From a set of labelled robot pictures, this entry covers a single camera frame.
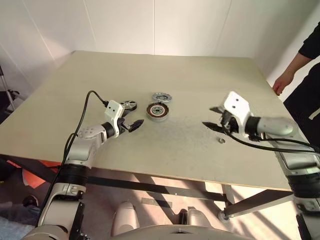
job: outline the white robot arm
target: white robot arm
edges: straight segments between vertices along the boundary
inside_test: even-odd
[[[137,120],[132,125],[125,124],[122,117],[125,106],[113,100],[102,102],[106,107],[104,113],[106,122],[83,128],[75,133],[76,137],[71,143],[65,162],[61,165],[44,207],[41,209],[37,227],[23,240],[87,239],[86,235],[81,233],[85,207],[81,199],[86,192],[88,173],[96,153],[107,139],[117,138],[125,130],[132,132],[143,123],[143,120]]]
[[[275,152],[294,195],[302,239],[320,239],[319,147],[305,141],[298,125],[288,118],[253,116],[249,103],[233,91],[221,106],[211,110],[222,114],[221,126],[203,122],[208,128],[249,147]],[[243,141],[232,133],[256,142],[268,141],[273,147]]]

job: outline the white tabletop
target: white tabletop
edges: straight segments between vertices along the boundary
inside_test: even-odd
[[[79,121],[86,94],[134,100],[127,123],[145,119],[133,133],[110,139],[94,167],[156,176],[289,190],[275,154],[241,145],[207,129],[209,111],[229,91],[244,97],[256,116],[290,117],[251,59],[75,52],[3,124],[0,154],[60,162]],[[168,93],[169,117],[153,122],[146,107]],[[102,124],[104,107],[90,97],[83,127]],[[217,137],[226,141],[221,144]]]

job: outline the white wall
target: white wall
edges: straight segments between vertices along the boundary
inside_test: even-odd
[[[271,83],[315,26],[318,20],[310,16],[319,16],[319,5],[320,0],[1,0],[0,64],[9,86],[27,96],[75,50],[249,57]]]

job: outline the metal gear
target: metal gear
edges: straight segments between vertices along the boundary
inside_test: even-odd
[[[172,97],[167,93],[157,92],[152,95],[152,99],[157,102],[168,103],[172,100]]]
[[[132,100],[124,101],[120,104],[124,107],[124,110],[128,110],[130,112],[136,110],[138,106],[138,104]]]
[[[147,116],[154,122],[162,122],[168,118],[169,108],[162,102],[151,103],[146,108]]]

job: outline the table leg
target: table leg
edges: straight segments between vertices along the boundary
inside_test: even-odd
[[[293,193],[291,191],[267,189],[235,204],[226,206],[224,209],[224,215],[226,218],[230,218],[249,214],[291,201],[292,199]]]
[[[225,185],[222,184],[222,192],[225,195],[225,206],[231,206],[232,204],[235,204],[235,197],[234,193],[232,192],[232,187],[231,185]]]
[[[144,182],[134,182],[126,180],[111,179],[105,177],[89,176],[88,184],[102,185],[106,187],[116,187],[122,189],[140,190],[158,194],[168,194],[183,196],[189,198],[197,198],[202,200],[213,200],[225,202],[226,198],[221,193],[201,191],[197,189],[187,189],[174,186],[156,185]]]

